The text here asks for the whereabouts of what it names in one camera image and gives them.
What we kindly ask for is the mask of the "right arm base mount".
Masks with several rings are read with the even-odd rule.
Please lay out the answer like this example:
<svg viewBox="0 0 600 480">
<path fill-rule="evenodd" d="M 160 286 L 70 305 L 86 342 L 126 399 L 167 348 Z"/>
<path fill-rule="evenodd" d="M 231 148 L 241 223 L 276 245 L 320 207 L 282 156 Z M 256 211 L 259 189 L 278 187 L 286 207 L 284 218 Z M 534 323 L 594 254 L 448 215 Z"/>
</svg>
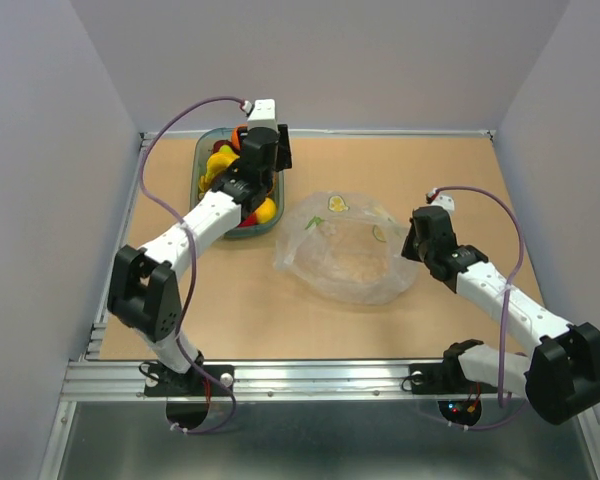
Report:
<svg viewBox="0 0 600 480">
<path fill-rule="evenodd" d="M 401 382 L 401 390 L 414 395 L 469 394 L 479 386 L 483 393 L 495 393 L 494 386 L 470 381 L 460 366 L 459 356 L 482 344 L 474 339 L 454 343 L 444 351 L 440 361 L 412 364 L 409 374 Z"/>
</svg>

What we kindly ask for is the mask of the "clear plastic bag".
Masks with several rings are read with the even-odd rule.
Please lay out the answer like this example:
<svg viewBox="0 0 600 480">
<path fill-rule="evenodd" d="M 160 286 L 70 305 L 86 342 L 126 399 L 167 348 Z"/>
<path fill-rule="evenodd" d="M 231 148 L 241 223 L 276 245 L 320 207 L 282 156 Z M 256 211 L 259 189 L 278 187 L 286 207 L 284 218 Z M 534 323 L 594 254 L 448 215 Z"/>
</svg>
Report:
<svg viewBox="0 0 600 480">
<path fill-rule="evenodd" d="M 408 228 L 369 195 L 319 191 L 283 214 L 274 267 L 323 297 L 385 305 L 417 278 L 418 264 L 402 256 L 407 234 Z"/>
</svg>

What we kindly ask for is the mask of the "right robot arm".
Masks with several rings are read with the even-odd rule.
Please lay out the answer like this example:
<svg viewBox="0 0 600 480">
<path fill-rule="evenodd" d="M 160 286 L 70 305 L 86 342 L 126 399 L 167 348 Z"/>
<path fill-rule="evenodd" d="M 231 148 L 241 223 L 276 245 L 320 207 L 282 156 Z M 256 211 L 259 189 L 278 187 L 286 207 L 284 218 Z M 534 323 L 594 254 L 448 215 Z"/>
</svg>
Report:
<svg viewBox="0 0 600 480">
<path fill-rule="evenodd" d="M 443 207 L 413 211 L 402 255 L 497 321 L 523 350 L 517 355 L 480 340 L 456 342 L 440 361 L 411 374 L 414 393 L 461 394 L 475 383 L 500 387 L 553 425 L 600 403 L 600 331 L 550 312 L 507 284 L 486 255 L 458 244 Z"/>
</svg>

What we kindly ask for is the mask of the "orange tangerine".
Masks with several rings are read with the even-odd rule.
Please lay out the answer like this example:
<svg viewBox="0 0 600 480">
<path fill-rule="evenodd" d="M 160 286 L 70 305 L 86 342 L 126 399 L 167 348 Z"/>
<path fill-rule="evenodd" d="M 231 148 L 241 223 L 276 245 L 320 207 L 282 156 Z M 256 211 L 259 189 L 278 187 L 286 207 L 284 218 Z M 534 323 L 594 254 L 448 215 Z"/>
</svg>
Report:
<svg viewBox="0 0 600 480">
<path fill-rule="evenodd" d="M 243 138 L 246 136 L 247 133 L 248 128 L 246 125 L 239 125 L 232 131 L 230 141 L 232 148 L 236 152 L 239 152 L 241 150 Z"/>
</svg>

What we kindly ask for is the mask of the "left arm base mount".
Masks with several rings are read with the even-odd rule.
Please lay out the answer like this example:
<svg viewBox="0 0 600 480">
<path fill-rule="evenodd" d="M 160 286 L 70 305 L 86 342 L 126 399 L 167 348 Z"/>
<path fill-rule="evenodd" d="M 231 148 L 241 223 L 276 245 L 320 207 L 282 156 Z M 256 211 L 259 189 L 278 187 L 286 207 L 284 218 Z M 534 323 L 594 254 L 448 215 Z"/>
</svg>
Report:
<svg viewBox="0 0 600 480">
<path fill-rule="evenodd" d="M 224 388 L 208 382 L 194 369 L 185 374 L 169 370 L 158 361 L 143 361 L 138 365 L 144 377 L 144 395 L 150 398 L 161 397 L 228 397 Z"/>
</svg>

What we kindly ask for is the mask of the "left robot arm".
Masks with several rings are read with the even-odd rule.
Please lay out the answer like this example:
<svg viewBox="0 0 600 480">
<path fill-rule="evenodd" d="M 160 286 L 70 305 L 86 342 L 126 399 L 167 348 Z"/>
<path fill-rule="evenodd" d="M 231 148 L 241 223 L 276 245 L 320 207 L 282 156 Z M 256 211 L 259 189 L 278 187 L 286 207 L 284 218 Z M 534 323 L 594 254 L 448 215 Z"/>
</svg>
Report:
<svg viewBox="0 0 600 480">
<path fill-rule="evenodd" d="M 179 281 L 216 240 L 253 216 L 273 192 L 277 173 L 292 166 L 288 126 L 247 130 L 237 157 L 221 168 L 198 204 L 157 238 L 115 255 L 108 311 L 145 340 L 179 393 L 202 382 L 200 351 L 182 332 L 187 303 Z"/>
</svg>

